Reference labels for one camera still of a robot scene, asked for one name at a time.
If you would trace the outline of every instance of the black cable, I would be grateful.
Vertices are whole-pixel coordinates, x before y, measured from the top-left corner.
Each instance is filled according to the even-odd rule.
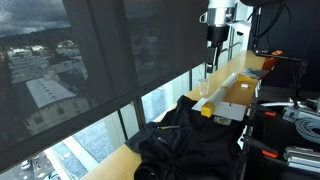
[[[287,10],[287,13],[288,13],[288,17],[289,17],[289,21],[288,21],[288,26],[287,26],[287,30],[290,28],[290,25],[292,23],[292,15],[291,15],[291,11],[289,9],[289,7],[287,6],[287,4],[284,5],[284,8]],[[270,31],[268,31],[267,33],[267,44],[269,46],[269,48],[271,49],[272,52],[274,52],[276,49],[274,49],[272,46],[271,46],[271,43],[270,43],[270,38],[269,38],[269,34],[270,34]]]
[[[295,86],[295,84],[297,83],[297,80],[296,80],[296,73],[295,71],[292,69],[292,77],[293,77],[293,87]]]
[[[311,29],[311,32],[310,32],[310,35],[309,35],[309,38],[308,38],[308,42],[307,42],[307,46],[304,50],[304,54],[302,56],[302,59],[304,59],[307,55],[307,51],[308,51],[308,48],[309,48],[309,45],[310,45],[310,42],[311,42],[311,39],[312,39],[312,35],[313,35],[313,32],[314,32],[314,29],[315,29],[315,26],[316,26],[316,22],[317,21],[312,21],[313,22],[313,26],[312,26],[312,29]]]
[[[274,4],[272,5],[272,13],[271,13],[272,16],[271,16],[271,19],[273,18],[273,13],[274,13]],[[269,34],[270,34],[270,31],[268,31],[268,33],[267,33],[267,44],[269,46],[269,49],[271,49],[271,52],[274,52],[275,49],[271,47],[270,40],[269,40]]]
[[[257,9],[258,9],[258,8],[256,8],[256,7],[253,9],[252,13],[251,13],[250,16],[247,18],[247,21],[249,21],[250,18],[252,17],[252,15],[257,12]]]
[[[260,33],[259,35],[253,33],[253,35],[254,35],[255,38],[261,38],[261,37],[263,37],[266,33],[269,32],[269,30],[274,26],[274,24],[275,24],[275,23],[277,22],[277,20],[279,19],[280,14],[281,14],[281,12],[282,12],[282,10],[283,10],[283,8],[284,8],[285,3],[286,3],[286,0],[282,0],[282,1],[281,1],[281,4],[280,4],[280,6],[279,6],[279,8],[278,8],[278,10],[277,10],[276,15],[274,16],[274,18],[273,18],[273,20],[271,21],[271,23],[267,26],[267,28],[266,28],[262,33]]]

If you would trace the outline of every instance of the wooden desk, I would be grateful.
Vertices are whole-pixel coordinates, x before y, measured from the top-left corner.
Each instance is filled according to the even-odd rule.
[[[264,58],[256,57],[252,52],[244,51],[230,60],[224,67],[209,77],[210,90],[209,95],[214,93],[222,83],[234,72],[241,72],[246,68],[261,69]],[[249,106],[252,95],[256,87],[256,80],[246,82],[249,84],[248,89],[241,88],[241,83],[236,83],[228,91],[224,101]],[[186,94],[187,97],[193,100],[199,100],[199,89],[195,88]],[[155,121],[160,121],[165,112],[160,115]],[[98,167],[86,174],[83,180],[132,180],[133,174],[139,164],[141,157],[139,154],[132,152],[126,145],[122,145],[108,158],[100,163]]]

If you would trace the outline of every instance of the cloud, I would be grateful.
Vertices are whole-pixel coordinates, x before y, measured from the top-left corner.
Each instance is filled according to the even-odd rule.
[[[62,0],[1,0],[0,37],[67,27]]]

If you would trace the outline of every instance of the black fabric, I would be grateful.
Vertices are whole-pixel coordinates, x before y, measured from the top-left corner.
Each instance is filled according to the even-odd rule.
[[[182,96],[161,122],[148,123],[126,142],[142,158],[135,180],[232,179],[244,124],[219,125],[191,110],[195,103]]]

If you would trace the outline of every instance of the cable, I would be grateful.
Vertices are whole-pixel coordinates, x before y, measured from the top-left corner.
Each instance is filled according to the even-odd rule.
[[[267,28],[259,35],[255,34],[255,32],[253,33],[254,37],[255,38],[261,38],[262,36],[264,36],[267,32],[269,32],[269,30],[274,26],[274,24],[277,22],[277,20],[279,19],[280,17],[280,14],[284,8],[284,5],[286,3],[286,0],[282,0],[281,1],[281,5],[279,6],[273,20],[271,21],[271,23],[267,26]]]
[[[292,102],[274,102],[274,103],[262,103],[260,104],[261,106],[264,107],[270,107],[270,106],[293,106],[294,103]],[[304,108],[306,107],[305,105],[299,104],[299,107]]]
[[[306,55],[307,55],[308,48],[309,48],[310,42],[311,42],[311,40],[312,40],[312,35],[313,35],[313,33],[314,33],[316,24],[318,24],[318,23],[316,23],[316,22],[317,22],[317,21],[314,21],[314,22],[313,22],[312,29],[311,29],[311,32],[310,32],[309,37],[308,37],[307,46],[306,46],[306,48],[305,48],[305,50],[304,50],[304,54],[303,54],[302,59],[304,59],[304,58],[306,57]]]
[[[314,129],[320,129],[320,121],[305,118],[297,119],[295,121],[298,133],[308,141],[320,144],[320,134],[316,133]]]
[[[287,13],[288,13],[288,25],[287,25],[287,29],[286,31],[284,32],[288,32],[288,30],[290,29],[290,25],[291,25],[291,22],[292,22],[292,15],[291,15],[291,10],[289,9],[289,7],[287,6],[287,4],[284,4],[284,8],[287,10]],[[273,18],[273,14],[274,14],[274,4],[273,4],[273,8],[272,8],[272,17]],[[269,48],[271,49],[272,52],[274,52],[276,49],[274,49],[272,46],[271,46],[271,43],[270,43],[270,38],[269,38],[269,34],[270,34],[270,31],[268,31],[267,33],[267,43],[268,43],[268,46]]]
[[[256,8],[256,7],[253,9],[252,13],[251,13],[250,16],[247,18],[247,21],[249,21],[250,18],[252,17],[252,15],[257,12],[257,9],[258,9],[258,8]]]

